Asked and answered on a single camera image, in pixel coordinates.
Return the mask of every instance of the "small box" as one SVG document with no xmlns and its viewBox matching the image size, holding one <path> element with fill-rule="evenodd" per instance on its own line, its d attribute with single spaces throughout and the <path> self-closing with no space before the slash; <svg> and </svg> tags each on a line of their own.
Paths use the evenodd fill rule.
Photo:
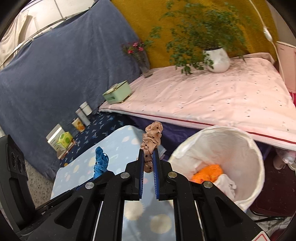
<svg viewBox="0 0 296 241">
<path fill-rule="evenodd" d="M 59 140 L 60 135 L 63 133 L 65 133 L 65 131 L 63 130 L 60 124 L 57 124 L 55 128 L 53 128 L 53 130 L 46 137 L 48 144 L 50 144 L 52 148 L 54 148 L 56 151 L 59 150 L 57 142 Z"/>
<path fill-rule="evenodd" d="M 56 145 L 60 148 L 60 150 L 66 150 L 72 139 L 73 137 L 69 132 L 63 133 L 60 135 Z"/>
<path fill-rule="evenodd" d="M 113 85 L 103 94 L 103 97 L 109 104 L 120 103 L 129 97 L 131 92 L 132 91 L 128 82 L 123 81 L 119 84 Z"/>
<path fill-rule="evenodd" d="M 72 147 L 75 145 L 75 140 L 73 139 L 70 144 L 67 147 L 67 150 L 58 150 L 57 151 L 57 158 L 59 160 L 63 159 L 68 153 L 69 151 L 72 149 Z"/>
</svg>

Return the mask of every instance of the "orange cloth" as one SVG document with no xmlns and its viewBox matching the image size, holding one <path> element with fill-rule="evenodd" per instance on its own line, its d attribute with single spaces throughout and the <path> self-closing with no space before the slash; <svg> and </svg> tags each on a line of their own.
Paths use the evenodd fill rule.
<svg viewBox="0 0 296 241">
<path fill-rule="evenodd" d="M 195 183 L 203 183 L 204 181 L 215 182 L 218 177 L 223 174 L 222 168 L 218 165 L 209 165 L 194 174 L 191 181 Z"/>
</svg>

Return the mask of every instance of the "navy blue cloth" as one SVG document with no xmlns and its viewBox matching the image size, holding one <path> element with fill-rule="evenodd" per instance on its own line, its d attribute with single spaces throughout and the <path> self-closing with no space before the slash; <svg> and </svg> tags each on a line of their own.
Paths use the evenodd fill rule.
<svg viewBox="0 0 296 241">
<path fill-rule="evenodd" d="M 153 122 L 153 120 L 148 120 L 131 115 L 129 117 L 135 122 L 135 126 L 142 130 L 145 130 L 145 128 Z M 200 131 L 200 129 L 176 126 L 165 122 L 161 123 L 163 125 L 163 131 L 161 133 L 161 144 L 166 149 L 164 157 L 165 160 L 168 160 L 174 150 L 188 137 Z M 271 146 L 262 142 L 255 142 L 262 153 L 263 160 L 265 160 L 271 150 Z"/>
<path fill-rule="evenodd" d="M 0 125 L 46 178 L 59 169 L 46 136 L 58 123 L 73 133 L 83 102 L 95 110 L 112 85 L 140 76 L 121 47 L 138 39 L 113 3 L 99 0 L 26 44 L 0 71 Z"/>
<path fill-rule="evenodd" d="M 79 157 L 83 152 L 109 136 L 113 131 L 134 122 L 126 115 L 117 113 L 98 112 L 94 115 L 95 120 L 78 133 L 75 137 L 75 145 L 70 152 L 60 161 L 60 167 L 64 167 Z"/>
</svg>

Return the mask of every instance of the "blue blanket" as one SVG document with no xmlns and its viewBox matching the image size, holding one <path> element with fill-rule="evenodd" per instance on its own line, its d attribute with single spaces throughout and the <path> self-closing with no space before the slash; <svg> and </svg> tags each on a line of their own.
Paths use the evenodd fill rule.
<svg viewBox="0 0 296 241">
<path fill-rule="evenodd" d="M 83 102 L 96 109 L 109 87 L 140 76 L 121 49 L 137 39 L 115 6 L 100 0 L 28 43 L 0 71 L 0 125 L 46 178 L 54 179 L 59 169 L 47 134 L 58 123 L 73 132 Z"/>
</svg>

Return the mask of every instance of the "tin can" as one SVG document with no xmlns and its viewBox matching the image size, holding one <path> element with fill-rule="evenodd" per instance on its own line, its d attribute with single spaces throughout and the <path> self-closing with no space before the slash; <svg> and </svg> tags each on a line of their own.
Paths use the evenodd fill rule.
<svg viewBox="0 0 296 241">
<path fill-rule="evenodd" d="M 83 125 L 83 123 L 81 122 L 81 120 L 79 118 L 76 118 L 73 120 L 72 125 L 79 130 L 79 132 L 83 132 L 85 130 L 85 126 Z"/>
<path fill-rule="evenodd" d="M 92 109 L 88 105 L 87 102 L 84 102 L 81 106 L 80 109 L 85 113 L 86 116 L 89 116 L 92 113 Z"/>
<path fill-rule="evenodd" d="M 80 120 L 85 126 L 90 125 L 91 122 L 89 121 L 89 119 L 86 117 L 86 115 L 80 108 L 77 111 L 75 111 L 75 113 L 78 115 L 78 117 L 80 118 Z"/>
</svg>

